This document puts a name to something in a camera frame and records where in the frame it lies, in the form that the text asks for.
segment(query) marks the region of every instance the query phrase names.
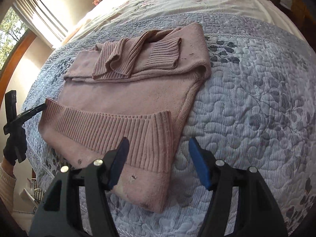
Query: black glove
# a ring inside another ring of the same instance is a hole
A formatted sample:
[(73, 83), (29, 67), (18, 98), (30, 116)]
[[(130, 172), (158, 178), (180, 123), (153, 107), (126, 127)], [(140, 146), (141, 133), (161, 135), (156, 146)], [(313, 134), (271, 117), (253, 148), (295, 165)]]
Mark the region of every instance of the black glove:
[(15, 133), (10, 134), (7, 139), (7, 144), (3, 150), (5, 159), (13, 166), (15, 165), (15, 161), (18, 159), (16, 156), (17, 151), (15, 149), (17, 149), (20, 154), (25, 155), (26, 153), (26, 135), (23, 127), (18, 128)]

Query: folded sweater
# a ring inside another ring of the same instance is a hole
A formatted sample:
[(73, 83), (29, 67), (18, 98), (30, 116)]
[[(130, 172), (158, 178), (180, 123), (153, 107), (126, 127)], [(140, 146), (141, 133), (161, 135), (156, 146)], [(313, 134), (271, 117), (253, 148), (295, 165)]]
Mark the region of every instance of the folded sweater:
[(46, 100), (39, 132), (76, 168), (127, 137), (130, 151), (113, 192), (161, 213), (181, 131), (210, 73), (197, 23), (96, 44), (78, 53), (58, 101)]

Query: sweater sleeve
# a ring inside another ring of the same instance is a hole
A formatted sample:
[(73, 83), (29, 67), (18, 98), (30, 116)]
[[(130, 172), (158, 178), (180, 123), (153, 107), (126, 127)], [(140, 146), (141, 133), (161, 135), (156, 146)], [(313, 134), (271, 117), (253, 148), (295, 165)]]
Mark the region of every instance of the sweater sleeve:
[(0, 163), (0, 197), (10, 214), (13, 210), (13, 192), (16, 179), (9, 176)]

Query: bed sheet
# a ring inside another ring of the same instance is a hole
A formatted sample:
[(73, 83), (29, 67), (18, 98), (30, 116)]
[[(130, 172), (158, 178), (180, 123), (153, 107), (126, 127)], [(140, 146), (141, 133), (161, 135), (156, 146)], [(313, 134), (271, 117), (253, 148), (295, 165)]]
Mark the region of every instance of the bed sheet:
[(101, 27), (184, 12), (230, 13), (276, 25), (304, 40), (293, 22), (269, 0), (103, 0), (70, 31), (63, 43)]
[[(121, 236), (194, 237), (211, 193), (201, 186), (188, 151), (195, 136), (201, 147), (233, 167), (256, 166), (274, 195), (289, 233), (316, 202), (316, 54), (307, 42), (276, 26), (249, 17), (182, 13), (100, 29), (66, 44), (49, 57), (23, 110), (49, 97), (57, 100), (63, 74), (80, 50), (96, 43), (139, 36), (150, 29), (200, 23), (211, 58), (211, 77), (200, 88), (183, 129), (162, 214), (141, 209), (107, 193)], [(40, 114), (24, 124), (27, 157), (46, 190), (64, 159), (38, 132)], [(236, 215), (233, 193), (227, 233)], [(84, 191), (83, 225), (89, 231)]]

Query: quilted bedspread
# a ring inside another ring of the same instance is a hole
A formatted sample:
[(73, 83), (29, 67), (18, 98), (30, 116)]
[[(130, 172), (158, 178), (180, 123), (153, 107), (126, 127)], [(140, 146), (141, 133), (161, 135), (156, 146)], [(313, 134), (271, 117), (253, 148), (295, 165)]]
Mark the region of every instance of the quilted bedspread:
[[(195, 136), (202, 148), (232, 167), (256, 166), (274, 195), (291, 233), (316, 202), (316, 54), (294, 35), (260, 20), (217, 13), (184, 13), (101, 28), (55, 50), (42, 67), (23, 109), (58, 98), (63, 74), (80, 50), (97, 42), (134, 37), (145, 30), (198, 22), (210, 52), (212, 75), (201, 87), (173, 163), (166, 209), (154, 214), (107, 194), (121, 236), (196, 236), (211, 199), (188, 151)], [(24, 125), (27, 157), (46, 190), (67, 164), (37, 130), (40, 115)], [(237, 190), (226, 233), (233, 230)], [(89, 232), (84, 189), (83, 225)]]

